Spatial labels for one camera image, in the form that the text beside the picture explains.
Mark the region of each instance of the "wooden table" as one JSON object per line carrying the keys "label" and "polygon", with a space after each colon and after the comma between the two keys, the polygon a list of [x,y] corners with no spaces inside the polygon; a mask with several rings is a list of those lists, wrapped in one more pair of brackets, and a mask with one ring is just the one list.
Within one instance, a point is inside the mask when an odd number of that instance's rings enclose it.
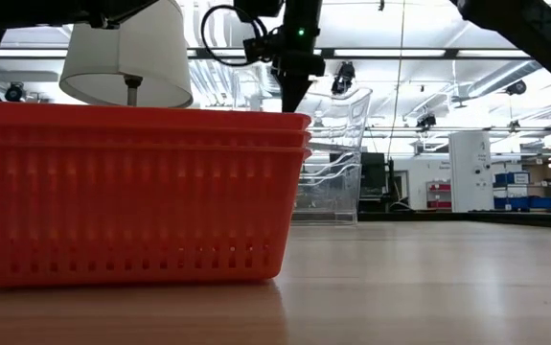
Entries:
{"label": "wooden table", "polygon": [[0,290],[0,344],[551,345],[551,229],[292,229],[273,282]]}

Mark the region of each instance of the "desk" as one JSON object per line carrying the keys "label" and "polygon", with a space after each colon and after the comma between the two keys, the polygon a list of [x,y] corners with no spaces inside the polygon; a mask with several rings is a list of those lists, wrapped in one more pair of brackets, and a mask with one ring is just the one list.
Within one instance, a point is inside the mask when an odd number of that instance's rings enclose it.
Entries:
{"label": "desk", "polygon": [[273,282],[0,290],[0,344],[551,344],[551,229],[294,228]]}

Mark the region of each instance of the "white lamp shade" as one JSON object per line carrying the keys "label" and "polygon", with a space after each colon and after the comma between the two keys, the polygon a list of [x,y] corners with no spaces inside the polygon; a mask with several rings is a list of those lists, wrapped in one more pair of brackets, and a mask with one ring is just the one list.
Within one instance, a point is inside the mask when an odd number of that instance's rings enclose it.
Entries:
{"label": "white lamp shade", "polygon": [[181,9],[160,0],[119,30],[75,25],[59,86],[88,104],[127,104],[124,75],[138,76],[137,106],[186,107],[189,69]]}

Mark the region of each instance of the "lamp base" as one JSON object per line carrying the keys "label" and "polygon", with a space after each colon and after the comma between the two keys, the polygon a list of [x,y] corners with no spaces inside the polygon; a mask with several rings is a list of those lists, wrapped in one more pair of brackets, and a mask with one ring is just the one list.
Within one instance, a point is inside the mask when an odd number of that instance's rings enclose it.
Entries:
{"label": "lamp base", "polygon": [[127,104],[129,106],[137,106],[137,95],[139,93],[139,86],[143,82],[143,77],[124,75],[124,82],[128,86]]}

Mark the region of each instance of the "lamp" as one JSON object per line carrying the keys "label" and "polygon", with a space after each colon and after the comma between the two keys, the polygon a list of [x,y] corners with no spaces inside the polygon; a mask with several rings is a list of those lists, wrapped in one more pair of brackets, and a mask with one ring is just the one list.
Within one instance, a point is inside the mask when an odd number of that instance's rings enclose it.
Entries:
{"label": "lamp", "polygon": [[59,86],[88,104],[192,104],[181,9],[160,0],[118,30],[75,25]]}

